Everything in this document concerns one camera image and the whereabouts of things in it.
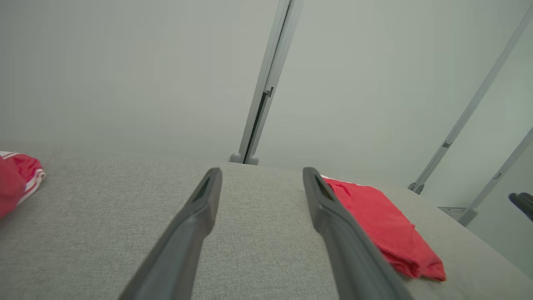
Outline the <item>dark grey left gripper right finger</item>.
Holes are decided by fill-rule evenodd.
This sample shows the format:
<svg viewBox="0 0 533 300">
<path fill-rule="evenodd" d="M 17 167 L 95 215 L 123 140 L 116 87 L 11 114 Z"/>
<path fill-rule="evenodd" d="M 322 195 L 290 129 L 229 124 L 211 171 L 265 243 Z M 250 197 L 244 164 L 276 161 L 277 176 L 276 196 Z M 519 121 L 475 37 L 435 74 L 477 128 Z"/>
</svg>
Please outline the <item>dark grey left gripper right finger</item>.
<svg viewBox="0 0 533 300">
<path fill-rule="evenodd" d="M 303 169 L 314 229 L 324 240 L 341 300 L 411 300 L 402 278 L 388 264 L 317 169 Z"/>
</svg>

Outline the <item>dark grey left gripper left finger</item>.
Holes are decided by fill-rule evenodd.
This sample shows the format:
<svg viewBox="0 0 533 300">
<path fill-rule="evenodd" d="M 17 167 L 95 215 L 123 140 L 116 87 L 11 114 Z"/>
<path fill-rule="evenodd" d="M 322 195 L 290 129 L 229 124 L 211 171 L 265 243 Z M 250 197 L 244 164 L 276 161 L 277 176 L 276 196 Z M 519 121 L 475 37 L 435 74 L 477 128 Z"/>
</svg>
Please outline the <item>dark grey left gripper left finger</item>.
<svg viewBox="0 0 533 300">
<path fill-rule="evenodd" d="M 211 168 L 126 285 L 122 300 L 189 300 L 202 243 L 212 232 L 222 171 Z"/>
</svg>

